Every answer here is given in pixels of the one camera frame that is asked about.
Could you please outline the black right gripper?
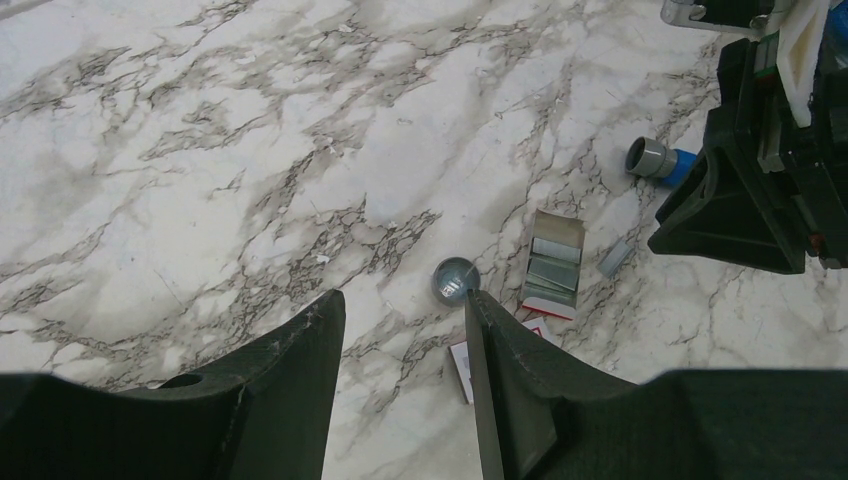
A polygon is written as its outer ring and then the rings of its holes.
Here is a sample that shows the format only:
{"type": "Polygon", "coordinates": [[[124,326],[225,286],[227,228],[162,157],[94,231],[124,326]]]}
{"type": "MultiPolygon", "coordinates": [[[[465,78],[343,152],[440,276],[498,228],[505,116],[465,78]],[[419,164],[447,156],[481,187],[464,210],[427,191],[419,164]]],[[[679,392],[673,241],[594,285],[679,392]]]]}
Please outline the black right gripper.
{"type": "Polygon", "coordinates": [[[847,71],[827,36],[809,106],[797,126],[776,66],[777,38],[740,39],[720,52],[720,103],[684,181],[656,213],[648,246],[772,273],[847,265],[847,71]]]}

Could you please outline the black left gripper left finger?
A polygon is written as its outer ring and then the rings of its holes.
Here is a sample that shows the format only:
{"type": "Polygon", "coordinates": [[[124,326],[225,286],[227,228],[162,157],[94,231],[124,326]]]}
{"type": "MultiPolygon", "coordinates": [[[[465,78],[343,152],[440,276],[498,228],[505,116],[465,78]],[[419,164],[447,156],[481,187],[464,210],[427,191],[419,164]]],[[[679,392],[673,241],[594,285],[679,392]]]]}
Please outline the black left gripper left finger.
{"type": "Polygon", "coordinates": [[[5,479],[318,479],[345,329],[331,290],[267,334],[156,388],[1,378],[5,479]]]}

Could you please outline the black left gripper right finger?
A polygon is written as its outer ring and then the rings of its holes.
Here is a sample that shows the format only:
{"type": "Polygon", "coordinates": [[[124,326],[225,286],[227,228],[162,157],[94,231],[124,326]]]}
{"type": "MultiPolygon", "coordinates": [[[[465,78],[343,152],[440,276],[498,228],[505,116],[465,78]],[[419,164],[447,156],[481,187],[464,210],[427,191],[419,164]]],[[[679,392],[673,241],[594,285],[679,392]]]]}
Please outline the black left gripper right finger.
{"type": "Polygon", "coordinates": [[[633,384],[465,306],[487,479],[843,479],[843,370],[683,369],[633,384]]]}

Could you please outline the staple strip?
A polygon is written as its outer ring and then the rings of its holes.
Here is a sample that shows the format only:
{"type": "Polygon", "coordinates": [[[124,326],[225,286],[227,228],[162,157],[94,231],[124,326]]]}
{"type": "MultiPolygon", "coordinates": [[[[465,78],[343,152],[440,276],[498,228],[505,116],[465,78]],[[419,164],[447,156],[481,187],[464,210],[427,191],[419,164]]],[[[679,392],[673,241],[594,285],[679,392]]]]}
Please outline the staple strip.
{"type": "Polygon", "coordinates": [[[603,259],[597,265],[597,270],[607,279],[614,278],[633,254],[634,247],[625,238],[610,247],[603,259]]]}

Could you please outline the staple tray with staples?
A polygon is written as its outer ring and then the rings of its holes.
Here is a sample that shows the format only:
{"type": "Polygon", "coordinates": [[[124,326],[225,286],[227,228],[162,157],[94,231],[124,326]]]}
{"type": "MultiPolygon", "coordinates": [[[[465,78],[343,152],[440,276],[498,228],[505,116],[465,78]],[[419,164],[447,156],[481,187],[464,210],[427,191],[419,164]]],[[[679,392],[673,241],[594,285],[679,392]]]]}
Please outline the staple tray with staples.
{"type": "Polygon", "coordinates": [[[522,308],[568,321],[577,318],[585,233],[579,219],[534,213],[519,296],[522,308]]]}

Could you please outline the blue grey small cylinder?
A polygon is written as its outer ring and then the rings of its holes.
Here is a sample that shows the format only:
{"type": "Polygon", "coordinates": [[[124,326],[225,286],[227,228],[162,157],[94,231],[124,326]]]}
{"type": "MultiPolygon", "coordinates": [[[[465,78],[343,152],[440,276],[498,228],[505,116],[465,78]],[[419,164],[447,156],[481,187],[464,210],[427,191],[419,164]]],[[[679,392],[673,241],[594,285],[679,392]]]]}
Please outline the blue grey small cylinder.
{"type": "Polygon", "coordinates": [[[657,140],[639,137],[628,149],[625,170],[631,175],[658,180],[675,188],[691,171],[697,156],[694,153],[671,149],[657,140]]]}

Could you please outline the grey round table hole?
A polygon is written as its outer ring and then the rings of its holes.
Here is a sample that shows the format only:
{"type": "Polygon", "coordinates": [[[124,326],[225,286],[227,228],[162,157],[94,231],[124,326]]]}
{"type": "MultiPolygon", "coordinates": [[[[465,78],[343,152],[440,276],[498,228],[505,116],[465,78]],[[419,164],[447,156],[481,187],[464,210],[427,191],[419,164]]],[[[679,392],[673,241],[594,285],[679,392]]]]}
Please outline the grey round table hole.
{"type": "Polygon", "coordinates": [[[469,290],[481,286],[479,269],[468,259],[450,257],[441,261],[431,277],[431,292],[444,306],[457,308],[464,305],[469,290]]]}

